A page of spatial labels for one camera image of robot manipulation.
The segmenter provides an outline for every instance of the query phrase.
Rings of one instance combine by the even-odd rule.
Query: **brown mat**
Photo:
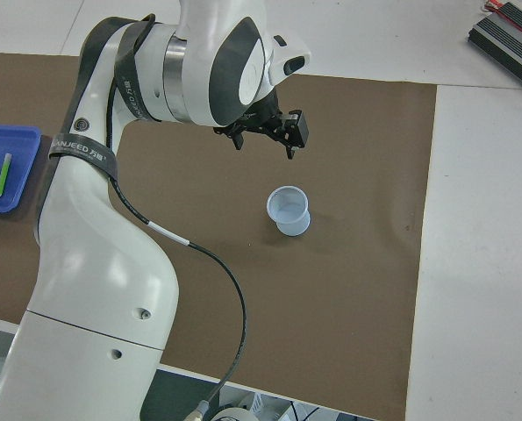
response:
[[[56,134],[76,63],[0,54],[0,124]],[[237,152],[204,127],[127,128],[118,153],[125,194],[144,215],[218,253],[241,279],[250,340],[234,381],[404,418],[435,91],[293,76],[279,87],[281,108],[303,109],[311,131],[293,161],[259,135],[246,135]],[[0,215],[0,318],[13,323],[36,280],[33,199],[47,148],[45,139],[19,207]],[[310,199],[311,227],[299,238],[284,237],[266,214],[269,193],[284,184]],[[220,376],[240,333],[232,285],[206,257],[153,236],[181,287],[162,361]]]

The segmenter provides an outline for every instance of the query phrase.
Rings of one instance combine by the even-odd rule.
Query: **robotic arm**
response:
[[[309,58],[266,29],[263,0],[181,0],[178,26],[152,15],[96,26],[51,148],[38,279],[1,375],[0,421],[139,419],[178,286],[161,248],[111,206],[122,131],[137,119],[208,125],[237,148],[242,132],[264,132],[291,158],[307,127],[301,111],[280,112],[275,85]]]

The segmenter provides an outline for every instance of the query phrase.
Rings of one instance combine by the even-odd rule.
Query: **clear plastic cup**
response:
[[[304,233],[310,226],[307,196],[295,186],[282,186],[273,191],[267,200],[267,212],[278,229],[291,237]]]

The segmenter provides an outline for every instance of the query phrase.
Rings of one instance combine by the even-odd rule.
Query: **blue plastic tray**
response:
[[[38,127],[0,125],[0,172],[5,154],[12,155],[5,190],[0,197],[0,212],[9,212],[17,207],[39,145]]]

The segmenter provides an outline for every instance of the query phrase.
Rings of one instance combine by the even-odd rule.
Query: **green marker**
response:
[[[1,167],[0,173],[0,197],[4,194],[5,182],[7,181],[7,173],[11,164],[11,154],[6,153],[4,158],[4,165]]]

